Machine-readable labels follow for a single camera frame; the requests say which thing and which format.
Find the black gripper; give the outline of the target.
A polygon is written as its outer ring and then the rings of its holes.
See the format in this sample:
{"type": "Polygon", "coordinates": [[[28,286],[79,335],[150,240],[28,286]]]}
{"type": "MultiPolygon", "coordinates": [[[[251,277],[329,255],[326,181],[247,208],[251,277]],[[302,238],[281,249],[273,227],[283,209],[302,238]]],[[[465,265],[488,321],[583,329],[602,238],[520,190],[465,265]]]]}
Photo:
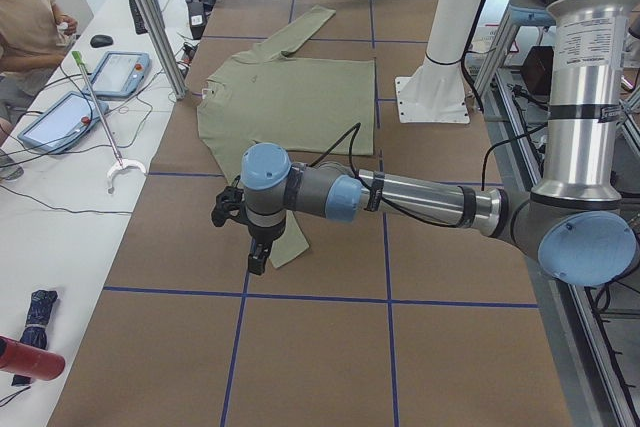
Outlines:
{"type": "Polygon", "coordinates": [[[248,271],[251,274],[257,276],[264,274],[273,243],[284,234],[285,228],[285,220],[271,226],[260,226],[254,223],[249,225],[252,243],[247,262],[248,271]]]}

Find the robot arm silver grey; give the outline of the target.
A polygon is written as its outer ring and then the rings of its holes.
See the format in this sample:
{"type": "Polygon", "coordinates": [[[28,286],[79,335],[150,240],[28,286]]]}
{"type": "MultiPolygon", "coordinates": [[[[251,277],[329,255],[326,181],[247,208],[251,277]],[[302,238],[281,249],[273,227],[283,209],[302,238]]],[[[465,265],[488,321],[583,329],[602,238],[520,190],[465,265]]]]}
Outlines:
{"type": "Polygon", "coordinates": [[[556,24],[543,175],[527,193],[477,191],[350,166],[292,162],[260,143],[242,159],[239,221],[262,274],[286,215],[350,222],[359,210],[396,210],[431,225],[473,228],[509,243],[565,283],[598,286],[628,270],[637,240],[610,181],[623,46],[639,0],[514,0],[542,7],[556,24]]]}

